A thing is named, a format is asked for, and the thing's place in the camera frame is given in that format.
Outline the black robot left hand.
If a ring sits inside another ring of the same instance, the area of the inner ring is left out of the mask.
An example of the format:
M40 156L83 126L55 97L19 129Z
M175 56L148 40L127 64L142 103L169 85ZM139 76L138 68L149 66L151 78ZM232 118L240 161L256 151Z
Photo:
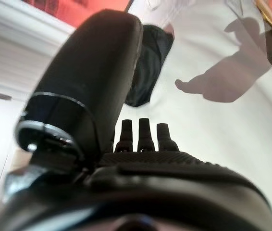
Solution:
M272 209L249 180L181 152L168 125L115 125L140 55L128 13L87 19L57 53L15 127L29 163L6 176L0 231L272 231Z

